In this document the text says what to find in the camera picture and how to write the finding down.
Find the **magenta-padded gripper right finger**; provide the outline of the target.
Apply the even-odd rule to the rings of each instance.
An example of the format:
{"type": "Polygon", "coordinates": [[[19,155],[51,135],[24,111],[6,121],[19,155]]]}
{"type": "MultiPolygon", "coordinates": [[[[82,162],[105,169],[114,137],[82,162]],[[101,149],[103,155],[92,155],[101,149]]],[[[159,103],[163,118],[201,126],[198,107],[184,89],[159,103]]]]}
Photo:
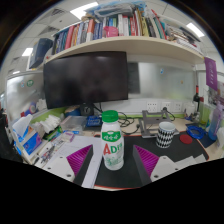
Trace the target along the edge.
{"type": "Polygon", "coordinates": [[[158,157],[137,145],[133,146],[133,157],[143,185],[147,185],[180,170],[169,157],[158,157]]]}

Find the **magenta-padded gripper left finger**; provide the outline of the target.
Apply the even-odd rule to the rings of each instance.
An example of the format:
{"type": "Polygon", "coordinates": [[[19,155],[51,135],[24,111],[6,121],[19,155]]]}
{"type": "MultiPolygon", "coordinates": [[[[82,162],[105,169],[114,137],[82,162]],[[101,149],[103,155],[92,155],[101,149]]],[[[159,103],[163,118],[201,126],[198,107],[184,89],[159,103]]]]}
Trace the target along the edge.
{"type": "Polygon", "coordinates": [[[69,155],[58,152],[47,162],[44,170],[81,186],[92,156],[92,145],[74,150],[69,155]]]}

